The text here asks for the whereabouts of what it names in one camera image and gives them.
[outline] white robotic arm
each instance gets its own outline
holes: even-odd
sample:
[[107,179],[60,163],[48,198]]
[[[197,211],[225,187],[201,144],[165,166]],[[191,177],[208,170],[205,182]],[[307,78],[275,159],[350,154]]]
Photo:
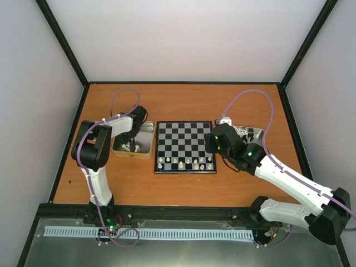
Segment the white robotic arm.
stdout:
[[[112,139],[122,133],[131,131],[132,122],[133,122],[133,119],[131,117],[122,117],[122,118],[117,118],[110,122],[105,122],[102,125],[111,127],[111,138],[110,139]],[[97,196],[99,206],[106,206],[112,198],[111,191],[107,184],[105,168],[106,168],[106,166],[100,167],[97,170],[88,168],[89,175],[87,175],[87,172],[85,169],[81,168],[81,170],[83,171],[83,173],[86,177],[87,183],[88,183],[88,177],[91,178],[92,186],[93,186],[94,192]],[[93,192],[90,192],[90,202],[95,204]]]
[[210,134],[205,135],[207,152],[219,153],[238,170],[274,184],[301,203],[283,203],[259,196],[250,207],[254,210],[251,218],[256,223],[263,218],[266,221],[297,225],[309,229],[324,243],[336,244],[350,214],[327,197],[350,209],[347,191],[342,188],[333,191],[321,186],[287,167],[274,155],[267,154],[262,146],[246,144],[232,127],[229,118],[224,117],[219,123]]
[[283,167],[283,171],[281,171],[271,159],[265,156],[260,162],[261,166],[256,168],[255,175],[279,187],[302,203],[302,205],[277,202],[273,199],[268,199],[261,205],[260,213],[267,221],[282,221],[308,229],[309,224],[305,221],[305,216],[309,214],[318,216],[323,211],[322,207],[327,205],[329,200],[325,196],[322,196],[321,194],[319,195],[317,192],[296,181],[287,175],[285,171],[292,173],[299,179],[319,189],[330,197],[333,196],[332,190],[309,180],[298,172],[285,166],[274,155],[272,155],[272,157]]

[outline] wooden table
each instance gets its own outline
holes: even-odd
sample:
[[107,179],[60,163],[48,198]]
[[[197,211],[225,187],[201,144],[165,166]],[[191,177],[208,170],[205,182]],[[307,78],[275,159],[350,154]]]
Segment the wooden table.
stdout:
[[[110,115],[112,96],[130,85],[91,85],[82,120],[100,120]],[[150,121],[214,120],[239,92],[255,88],[266,92],[274,104],[274,119],[266,138],[268,149],[292,169],[300,172],[283,107],[275,85],[131,85],[141,93],[141,105]],[[115,112],[129,110],[136,95],[126,91],[114,104]],[[228,112],[234,125],[266,128],[270,116],[267,99],[248,93]],[[246,172],[228,169],[217,156],[217,174],[154,174],[150,160],[124,159],[110,154],[107,179],[121,205],[250,206],[259,195],[278,201],[296,201],[274,185]],[[89,190],[80,168],[69,155],[58,185],[54,203],[87,204]]]

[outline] chess square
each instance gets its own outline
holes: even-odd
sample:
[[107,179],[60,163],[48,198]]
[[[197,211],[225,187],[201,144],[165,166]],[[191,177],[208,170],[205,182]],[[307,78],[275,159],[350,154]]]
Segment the chess square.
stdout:
[[191,163],[189,163],[189,164],[185,164],[185,169],[186,170],[192,170],[192,164]]
[[204,151],[205,152],[205,145],[198,145],[198,151]]

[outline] robotic arm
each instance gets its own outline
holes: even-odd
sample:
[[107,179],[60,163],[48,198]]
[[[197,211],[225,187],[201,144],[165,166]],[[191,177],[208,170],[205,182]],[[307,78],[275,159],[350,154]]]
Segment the robotic arm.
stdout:
[[[267,220],[297,225],[309,229],[320,241],[335,245],[350,215],[340,206],[329,201],[324,194],[350,208],[349,194],[341,188],[333,191],[307,179],[285,166],[274,155],[271,155],[271,159],[258,144],[245,144],[231,126],[231,120],[221,120],[220,123],[222,124],[217,125],[210,134],[205,135],[207,152],[219,153],[238,170],[247,171],[274,184],[301,203],[301,205],[283,203],[259,196],[250,207],[251,218],[257,224]],[[294,175],[301,182],[287,173]],[[318,189],[321,193],[317,193],[305,184]]]
[[[99,206],[107,206],[112,199],[105,171],[105,165],[110,154],[111,139],[115,137],[115,141],[121,144],[130,142],[140,131],[146,114],[147,112],[142,106],[137,106],[128,116],[98,125],[84,141],[80,152],[80,159],[82,164],[88,168],[89,175],[85,169],[81,168],[81,170],[86,177],[87,183],[88,177],[91,177]],[[76,161],[79,143],[93,124],[93,121],[83,121],[79,127],[71,153],[72,158]],[[90,202],[93,204],[95,204],[94,192],[90,192]]]

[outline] chessboard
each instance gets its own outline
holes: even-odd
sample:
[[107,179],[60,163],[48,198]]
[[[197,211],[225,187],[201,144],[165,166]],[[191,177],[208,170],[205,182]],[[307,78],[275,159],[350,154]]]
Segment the chessboard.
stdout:
[[215,174],[215,154],[205,152],[211,121],[158,121],[155,174]]

